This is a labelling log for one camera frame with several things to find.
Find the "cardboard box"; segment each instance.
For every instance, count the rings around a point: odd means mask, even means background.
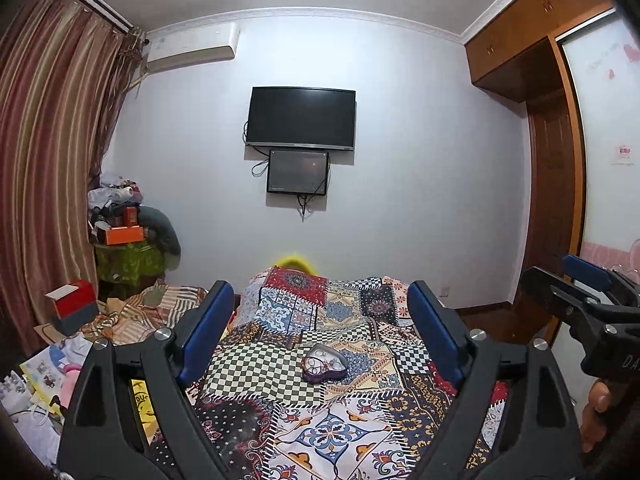
[[[68,316],[54,319],[52,324],[58,332],[70,336],[80,330],[82,325],[91,323],[99,313],[98,304],[92,301]]]
[[[49,345],[59,343],[65,338],[65,335],[58,332],[51,323],[34,326],[33,329]]]
[[[140,226],[112,227],[104,232],[107,245],[128,244],[141,242],[145,239],[145,231]]]

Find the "blue pad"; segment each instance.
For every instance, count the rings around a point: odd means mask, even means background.
[[[605,292],[611,287],[611,279],[605,269],[590,264],[578,256],[572,254],[565,256],[562,259],[562,268],[564,273],[574,280],[578,280],[599,292]]]
[[[413,282],[407,293],[409,313],[438,373],[460,389],[469,372],[468,329],[455,310],[443,307],[424,282]]]
[[[183,348],[182,370],[177,380],[182,387],[187,387],[199,380],[207,371],[213,351],[225,331],[233,310],[233,288],[227,282],[216,282],[200,306],[186,312],[180,320],[182,323],[191,312],[195,316],[201,315],[196,327],[188,335],[186,342],[181,345]]]

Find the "wooden door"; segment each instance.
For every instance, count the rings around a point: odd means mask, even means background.
[[[564,92],[527,104],[531,139],[531,206],[523,269],[539,266],[562,276],[574,222],[574,139]],[[506,339],[526,343],[551,319],[520,290],[516,321]]]

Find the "patchwork quilt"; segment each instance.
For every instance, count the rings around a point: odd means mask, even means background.
[[[404,478],[456,391],[414,328],[407,284],[388,276],[331,281],[272,267],[244,290],[230,331],[188,394],[232,480]],[[316,343],[348,361],[340,381],[308,384]],[[497,383],[468,467],[486,462],[506,388]],[[179,478],[161,431],[154,459]]]

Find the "orange box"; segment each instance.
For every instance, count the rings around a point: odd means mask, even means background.
[[[112,227],[104,233],[107,245],[141,242],[145,239],[145,230],[139,225],[134,227]]]
[[[138,210],[135,207],[124,208],[122,219],[124,220],[124,225],[127,227],[138,225]]]

